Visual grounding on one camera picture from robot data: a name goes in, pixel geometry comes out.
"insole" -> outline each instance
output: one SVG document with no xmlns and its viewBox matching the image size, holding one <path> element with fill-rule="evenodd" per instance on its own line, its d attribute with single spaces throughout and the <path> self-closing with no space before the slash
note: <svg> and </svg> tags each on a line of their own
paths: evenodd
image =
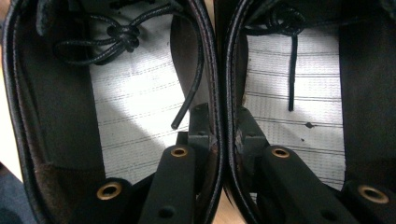
<svg viewBox="0 0 396 224">
<path fill-rule="evenodd" d="M 105 12 L 126 25 L 164 4 L 156 2 L 124 7 L 119 14 L 108 8 L 108 1 L 101 1 L 89 11 Z M 177 131 L 171 128 L 184 102 L 169 47 L 171 20 L 165 15 L 144 22 L 138 27 L 140 46 L 133 53 L 124 52 L 107 65 L 90 66 L 106 177 L 136 183 L 154 173 L 163 150 L 176 143 L 177 132 L 188 130 L 189 115 Z M 107 26 L 96 23 L 92 37 L 106 38 Z"/>
<path fill-rule="evenodd" d="M 321 27 L 298 35 L 292 112 L 291 38 L 249 36 L 245 107 L 271 145 L 294 150 L 322 182 L 340 189 L 346 166 L 337 32 Z"/>
</svg>

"shoelace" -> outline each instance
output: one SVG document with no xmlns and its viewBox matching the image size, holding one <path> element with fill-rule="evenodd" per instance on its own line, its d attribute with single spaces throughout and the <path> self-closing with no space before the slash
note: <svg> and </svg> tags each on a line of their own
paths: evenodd
<svg viewBox="0 0 396 224">
<path fill-rule="evenodd" d="M 55 44 L 54 54 L 65 63 L 70 63 L 79 66 L 85 66 L 93 63 L 97 65 L 104 65 L 110 63 L 114 61 L 119 55 L 121 55 L 125 50 L 127 52 L 132 53 L 134 52 L 134 49 L 136 49 L 139 46 L 138 37 L 140 35 L 140 32 L 139 29 L 137 28 L 138 25 L 151 18 L 162 15 L 169 15 L 169 14 L 179 16 L 180 18 L 189 21 L 196 34 L 197 43 L 198 43 L 198 60 L 197 60 L 198 62 L 197 62 L 195 77 L 191 84 L 189 94 L 187 95 L 183 105 L 179 109 L 174 121 L 171 124 L 172 129 L 177 129 L 181 121 L 185 117 L 191 105 L 192 99 L 194 98 L 195 93 L 197 92 L 199 85 L 201 83 L 202 73 L 204 69 L 204 49 L 203 49 L 202 38 L 200 35 L 198 24 L 190 15 L 182 12 L 180 5 L 177 4 L 176 1 L 171 1 L 171 4 L 167 4 L 149 10 L 138 16 L 128 25 L 120 25 L 117 21 L 107 16 L 103 16 L 99 14 L 79 13 L 76 15 L 76 17 L 80 19 L 102 21 L 108 23 L 109 26 L 106 32 L 110 36 L 110 38 L 102 39 L 102 40 L 65 40 Z M 71 47 L 71 46 L 102 47 L 111 44 L 112 46 L 106 49 L 105 51 L 103 51 L 102 53 L 86 60 L 73 60 L 62 55 L 62 48 L 64 47 Z"/>
<path fill-rule="evenodd" d="M 294 82 L 297 63 L 297 35 L 303 31 L 305 17 L 294 7 L 281 3 L 264 15 L 266 28 L 246 28 L 247 35 L 280 34 L 291 36 L 289 73 L 289 111 L 294 110 Z"/>
<path fill-rule="evenodd" d="M 362 21 L 371 20 L 381 15 L 382 9 L 375 8 L 371 13 L 355 16 L 347 19 L 333 19 L 327 21 L 306 22 L 305 17 L 296 8 L 290 7 L 286 3 L 279 3 L 264 14 L 264 24 L 262 27 L 245 27 L 247 35 L 271 35 L 280 34 L 291 36 L 290 72 L 289 72 L 289 111 L 294 110 L 294 83 L 297 63 L 298 37 L 297 35 L 305 28 L 318 26 L 339 25 L 346 26 Z"/>
</svg>

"brass eyelet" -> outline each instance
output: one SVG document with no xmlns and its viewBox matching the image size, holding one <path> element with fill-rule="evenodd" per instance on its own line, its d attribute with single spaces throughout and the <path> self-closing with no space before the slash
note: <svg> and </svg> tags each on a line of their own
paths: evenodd
<svg viewBox="0 0 396 224">
<path fill-rule="evenodd" d="M 379 189 L 367 185 L 358 187 L 359 194 L 372 203 L 388 203 L 389 197 Z"/>
<path fill-rule="evenodd" d="M 122 190 L 122 185 L 119 182 L 109 182 L 104 184 L 96 192 L 96 197 L 100 200 L 110 200 L 117 197 Z"/>
<path fill-rule="evenodd" d="M 290 156 L 290 153 L 283 148 L 274 148 L 272 149 L 272 153 L 274 156 L 285 159 Z"/>
<path fill-rule="evenodd" d="M 177 147 L 172 149 L 171 154 L 174 157 L 184 157 L 187 156 L 187 154 L 189 153 L 189 151 L 184 148 L 184 147 Z"/>
</svg>

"dark spot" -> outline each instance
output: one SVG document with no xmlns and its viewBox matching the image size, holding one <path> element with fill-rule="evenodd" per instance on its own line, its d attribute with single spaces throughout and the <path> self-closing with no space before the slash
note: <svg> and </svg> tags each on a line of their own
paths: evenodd
<svg viewBox="0 0 396 224">
<path fill-rule="evenodd" d="M 158 216 L 161 218 L 170 218 L 175 214 L 175 208 L 172 206 L 165 206 L 159 212 Z"/>
<path fill-rule="evenodd" d="M 103 190 L 103 194 L 104 195 L 106 195 L 106 196 L 110 196 L 110 195 L 112 195 L 114 192 L 116 192 L 116 188 L 115 187 L 108 187 L 108 188 L 105 188 L 104 190 Z"/>
<path fill-rule="evenodd" d="M 309 129 L 315 128 L 315 126 L 317 126 L 317 125 L 313 125 L 311 122 L 307 122 L 307 123 L 305 124 L 305 127 L 309 128 Z"/>
<path fill-rule="evenodd" d="M 325 219 L 329 220 L 330 222 L 335 222 L 338 219 L 337 216 L 332 211 L 321 210 L 320 213 Z"/>
</svg>

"shoe tongue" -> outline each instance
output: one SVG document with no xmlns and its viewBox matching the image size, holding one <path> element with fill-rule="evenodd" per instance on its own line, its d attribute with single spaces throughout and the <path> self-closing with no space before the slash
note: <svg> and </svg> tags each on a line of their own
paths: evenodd
<svg viewBox="0 0 396 224">
<path fill-rule="evenodd" d="M 39 35 L 43 36 L 48 33 L 61 9 L 80 10 L 76 0 L 38 0 L 35 27 Z"/>
<path fill-rule="evenodd" d="M 39 35 L 45 35 L 53 25 L 56 8 L 58 8 L 60 2 L 56 0 L 38 0 L 35 27 Z"/>
</svg>

